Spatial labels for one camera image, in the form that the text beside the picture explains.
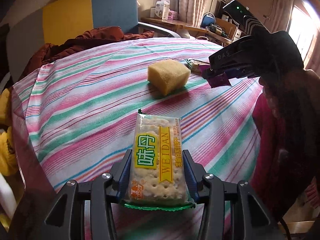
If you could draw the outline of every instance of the striped tablecloth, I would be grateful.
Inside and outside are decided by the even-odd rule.
[[[192,73],[185,89],[167,97],[147,81],[154,62],[208,60],[220,48],[174,38],[124,41],[44,65],[16,83],[13,106],[23,111],[30,142],[54,189],[69,179],[92,180],[120,161],[132,147],[139,108],[180,117],[182,147],[206,171],[226,181],[250,179],[260,146],[251,116],[262,89],[257,79],[233,79],[232,87],[211,89]],[[202,208],[168,213],[114,205],[113,213],[120,239],[195,239]]]

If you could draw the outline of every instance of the yellow label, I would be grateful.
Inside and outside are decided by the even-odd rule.
[[[150,133],[140,133],[134,147],[134,166],[136,168],[157,168],[157,137]]]
[[[159,127],[160,130],[160,182],[172,182],[172,153],[169,127]]]

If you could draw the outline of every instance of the purple wrapper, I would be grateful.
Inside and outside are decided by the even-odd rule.
[[[210,65],[199,65],[201,73],[210,68]],[[230,81],[226,73],[222,73],[219,76],[208,78],[207,82],[211,86],[211,88],[223,87],[223,86],[231,86]]]

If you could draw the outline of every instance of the snack wrapper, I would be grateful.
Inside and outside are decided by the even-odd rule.
[[[188,204],[179,119],[138,113],[126,206],[180,210]]]
[[[187,68],[189,68],[194,73],[201,73],[201,69],[200,69],[201,65],[210,66],[209,62],[204,62],[196,59],[185,59],[185,61],[187,62]]]

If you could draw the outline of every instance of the yellow cloth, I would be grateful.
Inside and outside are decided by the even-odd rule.
[[[0,96],[0,124],[11,126],[10,112],[11,112],[10,92],[6,88],[5,90],[3,90]]]
[[[0,135],[0,173],[11,176],[18,171],[18,164],[12,142],[12,128]]]
[[[0,214],[0,222],[3,225],[4,229],[7,230],[7,232],[8,232],[9,226],[11,223],[10,218],[5,213],[1,213]]]

